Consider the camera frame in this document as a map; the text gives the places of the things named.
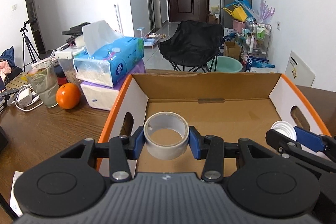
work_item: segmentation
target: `roll of tape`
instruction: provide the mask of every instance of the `roll of tape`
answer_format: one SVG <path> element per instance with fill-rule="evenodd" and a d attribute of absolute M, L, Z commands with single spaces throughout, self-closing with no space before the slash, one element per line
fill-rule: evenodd
<path fill-rule="evenodd" d="M 159 129 L 171 129 L 181 135 L 182 139 L 175 144 L 163 145 L 151 139 L 151 135 Z M 143 126 L 148 152 L 160 160 L 172 160 L 182 155 L 188 146 L 189 126 L 183 117 L 173 112 L 159 112 L 148 118 Z"/>

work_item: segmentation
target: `small cardboard box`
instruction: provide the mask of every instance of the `small cardboard box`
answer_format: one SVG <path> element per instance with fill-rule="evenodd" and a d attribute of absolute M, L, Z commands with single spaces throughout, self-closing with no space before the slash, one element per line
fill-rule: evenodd
<path fill-rule="evenodd" d="M 153 114 L 171 111 L 181 115 L 202 136 L 216 135 L 236 143 L 249 138 L 269 148 L 266 132 L 279 120 L 295 126 L 291 109 L 297 106 L 315 134 L 329 131 L 300 90 L 282 74 L 263 73 L 182 73 L 129 75 L 115 100 L 99 142 L 120 135 L 126 117 L 133 118 L 132 134 Z M 169 143 L 173 136 L 161 135 L 158 143 Z M 129 160 L 134 176 L 138 172 L 196 172 L 200 177 L 205 160 L 195 160 L 188 147 L 174 160 L 159 160 L 146 145 L 137 161 Z M 109 176 L 109 161 L 97 169 Z M 225 159 L 224 175 L 236 171 L 235 159 Z"/>
<path fill-rule="evenodd" d="M 225 41 L 225 45 L 226 52 L 224 52 L 224 56 L 239 60 L 242 51 L 241 47 L 235 41 Z"/>

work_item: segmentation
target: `pink cloth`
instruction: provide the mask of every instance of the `pink cloth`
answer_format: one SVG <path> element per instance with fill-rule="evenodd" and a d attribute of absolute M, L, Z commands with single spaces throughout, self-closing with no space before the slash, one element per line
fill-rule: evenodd
<path fill-rule="evenodd" d="M 6 75 L 11 73 L 12 69 L 11 67 L 8 65 L 7 61 L 1 61 L 0 62 L 0 76 L 2 81 L 5 81 Z"/>

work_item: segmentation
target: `pink bucket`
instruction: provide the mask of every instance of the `pink bucket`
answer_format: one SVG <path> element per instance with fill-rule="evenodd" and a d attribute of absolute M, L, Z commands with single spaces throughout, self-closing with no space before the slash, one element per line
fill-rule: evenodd
<path fill-rule="evenodd" d="M 234 19 L 232 19 L 232 21 L 233 21 L 233 29 L 238 33 L 242 33 L 242 29 L 245 28 L 245 22 L 240 22 Z"/>

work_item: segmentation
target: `metal screw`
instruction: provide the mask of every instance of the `metal screw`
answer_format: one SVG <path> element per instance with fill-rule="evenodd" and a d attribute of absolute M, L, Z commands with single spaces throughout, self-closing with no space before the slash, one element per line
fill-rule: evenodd
<path fill-rule="evenodd" d="M 204 176 L 207 179 L 219 179 L 221 177 L 221 173 L 215 170 L 207 171 L 204 173 Z"/>
<path fill-rule="evenodd" d="M 129 174 L 125 171 L 117 171 L 112 174 L 112 178 L 116 180 L 123 180 L 129 177 Z"/>

